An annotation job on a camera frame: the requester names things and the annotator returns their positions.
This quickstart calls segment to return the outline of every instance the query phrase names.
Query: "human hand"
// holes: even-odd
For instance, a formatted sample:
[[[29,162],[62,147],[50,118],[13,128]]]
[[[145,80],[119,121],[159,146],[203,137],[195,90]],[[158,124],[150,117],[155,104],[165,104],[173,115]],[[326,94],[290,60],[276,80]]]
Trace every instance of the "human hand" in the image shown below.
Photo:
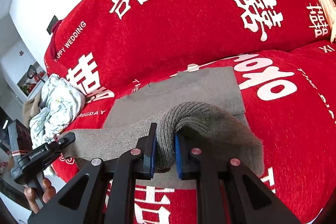
[[[42,184],[46,189],[44,194],[43,194],[42,199],[45,203],[47,203],[54,195],[56,195],[56,189],[55,189],[55,187],[53,187],[51,185],[50,180],[48,180],[47,178],[44,178],[42,180]],[[30,208],[32,209],[32,211],[34,213],[38,213],[38,211],[40,209],[35,202],[35,196],[36,196],[35,190],[33,188],[26,188],[24,190],[24,192],[25,192],[26,199],[28,200]]]

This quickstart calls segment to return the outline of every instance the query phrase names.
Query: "red embroidered pillow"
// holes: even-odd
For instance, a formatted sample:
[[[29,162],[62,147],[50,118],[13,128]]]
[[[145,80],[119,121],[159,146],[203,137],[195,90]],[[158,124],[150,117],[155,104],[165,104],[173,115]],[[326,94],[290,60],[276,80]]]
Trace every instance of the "red embroidered pillow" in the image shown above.
[[[317,216],[335,187],[336,77],[327,75],[336,65],[330,64],[262,51],[201,67],[234,67],[247,121],[264,144],[261,180],[302,223]]]
[[[336,44],[332,44],[326,39],[296,48],[290,53],[294,56],[308,57],[319,61],[336,62]]]
[[[100,83],[92,76],[84,89],[103,86],[120,97],[135,79],[245,52],[289,51],[327,37],[328,28],[317,0],[83,0],[58,26],[49,47],[56,55],[46,61],[79,85],[78,60],[94,60]]]

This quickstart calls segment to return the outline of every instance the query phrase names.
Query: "red bedspread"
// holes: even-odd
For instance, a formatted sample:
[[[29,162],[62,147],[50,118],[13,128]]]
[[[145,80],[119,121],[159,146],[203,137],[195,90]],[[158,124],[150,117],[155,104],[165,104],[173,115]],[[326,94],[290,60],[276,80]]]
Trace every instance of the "red bedspread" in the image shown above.
[[[261,179],[305,223],[335,187],[336,48],[319,41],[329,33],[317,0],[83,0],[45,63],[87,97],[69,130],[101,128],[116,98],[190,64],[232,66],[264,143]],[[77,172],[73,160],[53,167],[65,181]],[[192,190],[139,187],[135,204],[135,223],[196,223]]]

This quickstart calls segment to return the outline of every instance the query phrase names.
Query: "red blanket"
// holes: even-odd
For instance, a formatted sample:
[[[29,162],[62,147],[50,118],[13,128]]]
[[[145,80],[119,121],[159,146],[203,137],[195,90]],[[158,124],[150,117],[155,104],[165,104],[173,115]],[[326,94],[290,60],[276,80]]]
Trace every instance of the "red blanket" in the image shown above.
[[[296,49],[295,54],[268,50],[200,66],[200,69],[234,67],[248,123],[264,143],[266,170],[261,179],[302,222],[317,215],[335,187],[336,117],[333,105],[336,102],[333,90],[327,85],[336,83],[333,76],[335,64],[330,62],[325,66],[328,63],[319,62],[318,57],[311,59],[297,54],[300,50],[308,55],[309,49],[323,49],[320,47],[323,43],[330,44],[321,41]],[[323,52],[321,50],[320,55],[329,54],[333,59],[334,51]],[[134,91],[147,83],[139,85],[135,81],[133,84]],[[113,100],[88,103],[69,129],[101,127]],[[178,200],[190,195],[195,196],[195,193],[191,190],[169,192],[170,204],[162,203],[161,206],[170,212],[170,223],[175,223],[172,219],[177,217],[176,214],[176,219],[185,223],[184,216],[196,211],[195,200],[190,201],[188,213],[179,215],[176,211]],[[160,208],[156,203],[139,204],[140,208]],[[196,215],[193,219],[190,223],[196,222]]]

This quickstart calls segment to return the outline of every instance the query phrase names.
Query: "folded gray cloth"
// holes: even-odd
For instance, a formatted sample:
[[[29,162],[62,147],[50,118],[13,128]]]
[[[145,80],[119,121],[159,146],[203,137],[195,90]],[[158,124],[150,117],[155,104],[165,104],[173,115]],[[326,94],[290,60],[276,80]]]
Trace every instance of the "folded gray cloth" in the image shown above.
[[[236,157],[242,160],[256,175],[264,171],[262,142],[230,113],[203,102],[181,103],[148,119],[118,128],[76,129],[76,141],[62,153],[65,158],[79,157],[91,160],[100,157],[110,160],[134,148],[140,137],[148,135],[152,122],[157,123],[158,172],[172,167],[175,161],[174,135],[184,126],[199,132],[211,156],[227,161]]]
[[[218,106],[248,126],[233,68],[221,67],[179,72],[116,100],[103,128],[127,126],[189,101]]]

